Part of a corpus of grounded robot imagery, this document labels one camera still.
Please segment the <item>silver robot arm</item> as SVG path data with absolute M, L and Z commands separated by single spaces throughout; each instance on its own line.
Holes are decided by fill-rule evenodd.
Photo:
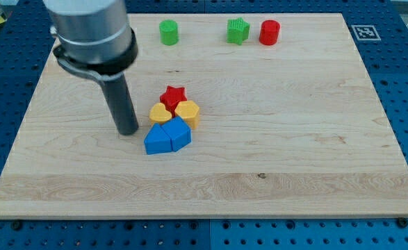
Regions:
M 138 55 L 123 0 L 44 0 L 60 45 L 53 53 L 72 75 L 104 85 L 124 82 Z

